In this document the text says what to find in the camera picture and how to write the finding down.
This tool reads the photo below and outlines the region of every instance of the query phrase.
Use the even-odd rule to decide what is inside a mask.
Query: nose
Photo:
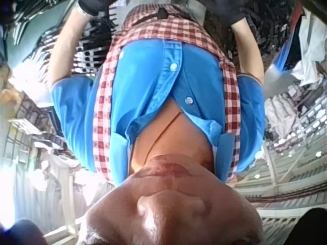
[[[143,226],[150,234],[169,232],[173,226],[195,225],[206,211],[204,201],[177,191],[165,190],[137,202],[138,213],[143,217]]]

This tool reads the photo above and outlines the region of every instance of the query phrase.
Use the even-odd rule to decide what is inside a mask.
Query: sleeve
[[[90,78],[67,78],[51,89],[51,99],[67,145],[83,167],[93,170],[87,159],[86,123],[93,81]]]
[[[241,99],[241,152],[238,173],[254,160],[263,144],[265,98],[261,83],[252,76],[239,75]]]

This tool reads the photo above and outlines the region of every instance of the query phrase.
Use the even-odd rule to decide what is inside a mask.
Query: blue shirt
[[[260,149],[264,134],[264,95],[260,83],[238,76],[241,98],[241,173]],[[99,76],[69,78],[51,91],[67,144],[82,165],[95,171],[92,122]],[[178,41],[147,39],[126,45],[112,93],[110,168],[116,185],[128,175],[130,151],[139,133],[172,97],[213,146],[216,176],[226,181],[234,136],[226,134],[224,84],[218,59]]]

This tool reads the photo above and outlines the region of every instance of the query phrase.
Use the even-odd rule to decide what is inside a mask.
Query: red checkered scarf
[[[169,14],[174,14],[174,16],[169,15],[167,19],[158,20],[155,14],[159,7],[165,8]],[[103,64],[93,120],[93,154],[95,167],[110,183],[112,183],[112,175],[109,164],[109,143],[113,79],[121,49],[127,43],[146,38],[185,42],[201,47],[219,58],[225,89],[225,131],[227,133],[233,133],[236,136],[228,178],[232,178],[237,170],[240,158],[241,102],[235,67],[225,57],[203,27],[193,21],[176,17],[179,14],[180,12],[172,5],[139,5],[128,14],[122,31],[116,33],[112,40],[107,59]],[[138,20],[150,15],[154,17],[135,24]]]

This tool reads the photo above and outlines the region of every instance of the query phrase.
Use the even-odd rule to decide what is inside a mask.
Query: plaid fabric
[[[159,7],[165,8],[169,14],[174,14],[174,16],[169,15],[167,19],[158,20],[156,13]],[[108,182],[112,183],[109,164],[109,142],[112,85],[115,70],[122,47],[132,41],[146,38],[170,39],[189,43],[201,47],[219,58],[225,89],[225,131],[236,136],[233,159],[228,175],[229,179],[237,170],[240,158],[241,102],[235,67],[221,52],[204,28],[193,21],[179,17],[181,16],[179,15],[180,11],[176,7],[174,5],[159,4],[146,4],[135,7],[128,14],[122,31],[116,33],[112,40],[107,59],[103,65],[93,121],[95,167]],[[145,21],[140,23],[139,20],[143,18]]]

